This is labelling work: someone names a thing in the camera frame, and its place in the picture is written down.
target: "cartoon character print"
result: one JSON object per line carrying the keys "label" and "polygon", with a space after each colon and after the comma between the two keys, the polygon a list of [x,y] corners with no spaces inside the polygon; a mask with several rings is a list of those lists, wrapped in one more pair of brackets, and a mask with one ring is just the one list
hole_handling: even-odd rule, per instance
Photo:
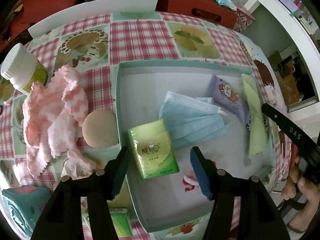
{"label": "cartoon character print", "polygon": [[158,151],[159,151],[159,148],[160,148],[159,144],[154,145],[153,142],[150,142],[149,144],[147,144],[147,145],[142,149],[142,151],[143,151],[143,153],[145,153],[145,154],[153,154],[153,153],[158,152]]}
{"label": "cartoon character print", "polygon": [[254,63],[258,68],[270,104],[273,107],[279,106],[281,109],[284,109],[285,105],[284,100],[281,97],[281,92],[276,90],[273,77],[268,67],[263,62],[258,60],[254,60]]}
{"label": "cartoon character print", "polygon": [[218,86],[222,95],[225,95],[229,102],[238,106],[242,105],[241,98],[237,95],[237,92],[229,84],[220,84]]}
{"label": "cartoon character print", "polygon": [[189,167],[188,173],[183,176],[182,184],[185,185],[185,192],[199,188],[199,182],[192,167]]}

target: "white shelf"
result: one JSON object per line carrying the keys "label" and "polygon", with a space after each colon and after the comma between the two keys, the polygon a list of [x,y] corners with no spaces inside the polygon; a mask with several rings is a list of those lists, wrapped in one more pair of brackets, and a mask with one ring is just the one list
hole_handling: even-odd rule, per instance
{"label": "white shelf", "polygon": [[[320,54],[310,36],[299,21],[290,16],[290,11],[279,0],[248,0],[244,7],[252,13],[260,4],[270,11],[296,44],[308,66],[318,98],[320,94]],[[289,118],[299,126],[320,121],[319,100],[312,105],[290,112]]]}

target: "red box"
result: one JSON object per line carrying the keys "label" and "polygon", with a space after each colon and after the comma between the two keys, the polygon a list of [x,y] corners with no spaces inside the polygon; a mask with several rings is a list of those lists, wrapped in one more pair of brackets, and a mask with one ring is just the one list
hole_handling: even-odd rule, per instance
{"label": "red box", "polygon": [[235,12],[220,6],[215,0],[158,0],[156,9],[199,17],[229,29],[234,28],[237,19]]}
{"label": "red box", "polygon": [[256,19],[248,12],[248,10],[237,0],[231,0],[237,7],[237,20],[233,29],[236,32],[243,32],[251,23],[255,22]]}

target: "plastic bottle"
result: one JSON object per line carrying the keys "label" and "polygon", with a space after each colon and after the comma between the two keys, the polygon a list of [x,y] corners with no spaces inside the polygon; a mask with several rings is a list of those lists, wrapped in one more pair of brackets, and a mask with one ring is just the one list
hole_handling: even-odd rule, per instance
{"label": "plastic bottle", "polygon": [[1,76],[10,80],[16,90],[29,95],[33,82],[39,81],[44,86],[47,84],[49,72],[36,56],[27,52],[26,48],[18,43],[4,59]]}

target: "green tissue pack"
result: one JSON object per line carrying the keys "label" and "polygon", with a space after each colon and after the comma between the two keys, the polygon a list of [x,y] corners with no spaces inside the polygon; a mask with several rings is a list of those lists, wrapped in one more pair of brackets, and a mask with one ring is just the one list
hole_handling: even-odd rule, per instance
{"label": "green tissue pack", "polygon": [[142,179],[179,172],[163,119],[131,128],[128,134]]}
{"label": "green tissue pack", "polygon": [[[115,227],[118,238],[131,237],[132,227],[128,215],[128,210],[125,208],[109,209],[113,226]],[[82,213],[85,223],[90,227],[89,214],[87,212]]]}

